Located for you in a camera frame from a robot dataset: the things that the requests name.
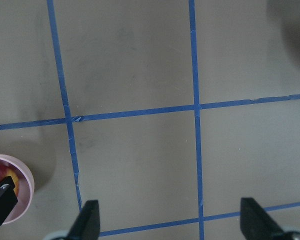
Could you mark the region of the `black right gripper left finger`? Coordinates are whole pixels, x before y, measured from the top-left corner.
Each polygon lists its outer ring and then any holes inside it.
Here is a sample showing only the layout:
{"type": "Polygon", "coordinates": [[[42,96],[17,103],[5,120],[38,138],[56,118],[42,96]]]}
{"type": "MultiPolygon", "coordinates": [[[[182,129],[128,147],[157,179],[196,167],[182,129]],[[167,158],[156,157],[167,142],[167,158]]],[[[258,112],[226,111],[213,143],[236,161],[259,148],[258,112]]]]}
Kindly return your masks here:
{"type": "Polygon", "coordinates": [[[59,230],[47,234],[44,240],[98,240],[101,232],[98,200],[85,202],[68,231],[59,230]]]}

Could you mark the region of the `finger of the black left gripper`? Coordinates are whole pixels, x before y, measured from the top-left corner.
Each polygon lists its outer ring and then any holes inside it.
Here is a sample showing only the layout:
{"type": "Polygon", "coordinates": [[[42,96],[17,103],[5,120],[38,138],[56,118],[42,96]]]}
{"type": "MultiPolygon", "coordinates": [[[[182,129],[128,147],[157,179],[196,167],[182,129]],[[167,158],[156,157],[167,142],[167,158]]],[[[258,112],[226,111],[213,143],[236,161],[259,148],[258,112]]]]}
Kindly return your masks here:
{"type": "Polygon", "coordinates": [[[5,222],[18,203],[15,194],[14,181],[11,176],[6,176],[0,182],[0,226],[5,222]]]}

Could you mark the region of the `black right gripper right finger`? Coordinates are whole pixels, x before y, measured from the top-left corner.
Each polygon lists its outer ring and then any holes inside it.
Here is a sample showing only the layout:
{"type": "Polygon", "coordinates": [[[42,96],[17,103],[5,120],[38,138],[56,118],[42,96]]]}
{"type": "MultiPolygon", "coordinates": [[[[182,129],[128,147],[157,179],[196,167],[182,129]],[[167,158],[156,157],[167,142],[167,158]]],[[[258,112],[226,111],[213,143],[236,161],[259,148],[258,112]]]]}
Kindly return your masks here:
{"type": "Polygon", "coordinates": [[[300,230],[282,228],[252,197],[240,199],[240,231],[246,240],[300,240],[300,230]]]}

